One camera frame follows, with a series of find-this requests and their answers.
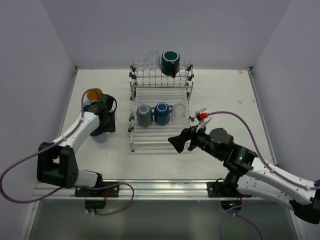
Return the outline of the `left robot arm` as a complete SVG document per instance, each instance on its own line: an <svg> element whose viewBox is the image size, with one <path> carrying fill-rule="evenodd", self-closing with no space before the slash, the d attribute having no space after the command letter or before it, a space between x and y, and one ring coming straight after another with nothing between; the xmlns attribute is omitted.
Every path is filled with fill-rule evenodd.
<svg viewBox="0 0 320 240"><path fill-rule="evenodd" d="M98 186L101 174L80 170L76 153L89 136L98 137L116 131L117 107L116 99L103 93L97 101L82 106L78 119L71 127L53 142L43 142L39 146L37 180L66 189Z"/></svg>

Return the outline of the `clear faceted glass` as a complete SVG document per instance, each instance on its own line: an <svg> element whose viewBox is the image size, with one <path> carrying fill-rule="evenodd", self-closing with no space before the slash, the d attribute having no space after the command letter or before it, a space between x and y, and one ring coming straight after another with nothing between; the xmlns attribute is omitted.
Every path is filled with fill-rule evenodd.
<svg viewBox="0 0 320 240"><path fill-rule="evenodd" d="M184 104L176 103L173 105L171 120L174 123L185 123L187 121L187 109Z"/></svg>

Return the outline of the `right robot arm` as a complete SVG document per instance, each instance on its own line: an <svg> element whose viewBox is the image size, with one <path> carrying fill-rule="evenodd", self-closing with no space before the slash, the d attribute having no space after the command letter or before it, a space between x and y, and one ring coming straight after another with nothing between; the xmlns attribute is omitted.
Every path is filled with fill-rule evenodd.
<svg viewBox="0 0 320 240"><path fill-rule="evenodd" d="M286 206L305 222L319 224L320 182L264 164L254 151L236 144L223 128L215 128L209 134L204 129L196 130L195 126L185 128L180 135L168 138L168 142L178 153L190 142L189 151L199 148L223 163L228 173L223 182L207 184L210 197L214 193L226 197L258 197Z"/></svg>

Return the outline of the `dark blue faceted mug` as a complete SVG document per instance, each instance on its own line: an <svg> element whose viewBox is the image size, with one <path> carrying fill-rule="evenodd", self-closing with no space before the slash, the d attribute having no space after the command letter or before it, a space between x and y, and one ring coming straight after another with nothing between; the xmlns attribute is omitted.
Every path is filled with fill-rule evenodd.
<svg viewBox="0 0 320 240"><path fill-rule="evenodd" d="M164 102L158 103L154 108L154 122L159 126L165 126L170 122L170 114L173 105Z"/></svg>

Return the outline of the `blue butterfly ceramic mug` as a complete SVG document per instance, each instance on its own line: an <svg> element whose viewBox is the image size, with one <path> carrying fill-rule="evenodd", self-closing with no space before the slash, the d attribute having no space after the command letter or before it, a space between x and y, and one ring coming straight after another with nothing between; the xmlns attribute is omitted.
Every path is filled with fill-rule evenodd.
<svg viewBox="0 0 320 240"><path fill-rule="evenodd" d="M83 105L86 106L96 102L102 93L103 92L100 88L92 88L85 94Z"/></svg>

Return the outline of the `grey faceted ceramic mug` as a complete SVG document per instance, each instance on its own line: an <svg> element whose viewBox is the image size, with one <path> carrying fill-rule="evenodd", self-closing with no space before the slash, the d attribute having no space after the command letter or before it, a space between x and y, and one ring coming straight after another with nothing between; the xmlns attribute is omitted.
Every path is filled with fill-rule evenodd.
<svg viewBox="0 0 320 240"><path fill-rule="evenodd" d="M136 117L140 127L147 128L153 123L153 112L149 105L141 104L136 110Z"/></svg>

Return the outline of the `lilac plastic cup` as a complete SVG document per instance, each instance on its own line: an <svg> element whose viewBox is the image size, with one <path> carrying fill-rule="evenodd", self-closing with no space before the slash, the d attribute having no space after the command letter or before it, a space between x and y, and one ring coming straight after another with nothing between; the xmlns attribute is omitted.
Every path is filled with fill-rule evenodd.
<svg viewBox="0 0 320 240"><path fill-rule="evenodd" d="M90 137L96 142L96 143L104 143L107 139L107 135L106 133L102 132L102 133L98 133L98 132L91 132L90 133Z"/></svg>

